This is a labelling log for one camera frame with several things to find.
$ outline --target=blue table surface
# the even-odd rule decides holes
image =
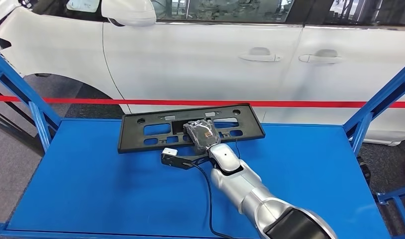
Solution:
[[[342,127],[263,128],[265,139],[238,147],[273,194],[322,216],[340,239],[390,238]],[[62,121],[7,230],[214,238],[202,174],[161,164],[160,150],[118,154],[119,131],[119,120]],[[216,188],[213,227],[258,238]]]

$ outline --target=red barrier line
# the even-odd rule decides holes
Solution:
[[[168,105],[168,106],[224,106],[250,103],[253,107],[300,107],[300,108],[361,108],[363,101],[174,101],[174,100],[112,100],[112,99],[67,99],[43,98],[52,104],[96,105]],[[0,96],[0,102],[19,102],[15,96]],[[405,108],[405,102],[395,102],[391,108]]]

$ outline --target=silver robotic arm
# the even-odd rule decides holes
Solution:
[[[213,163],[212,183],[221,190],[254,225],[261,239],[336,239],[331,227],[318,215],[285,202],[267,189],[258,176],[233,150],[220,142],[210,120],[184,125],[195,144],[195,151],[206,154]],[[177,151],[165,149],[162,162],[191,167],[187,161],[171,160]]]

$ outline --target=car fender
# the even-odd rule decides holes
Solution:
[[[11,44],[0,53],[20,75],[65,76],[112,99],[123,99],[105,61],[102,24],[38,15],[18,7],[0,25],[0,38]],[[130,112],[127,105],[121,107]]]

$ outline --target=side mirror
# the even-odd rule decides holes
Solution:
[[[150,26],[156,23],[151,0],[102,0],[101,14],[126,26]]]

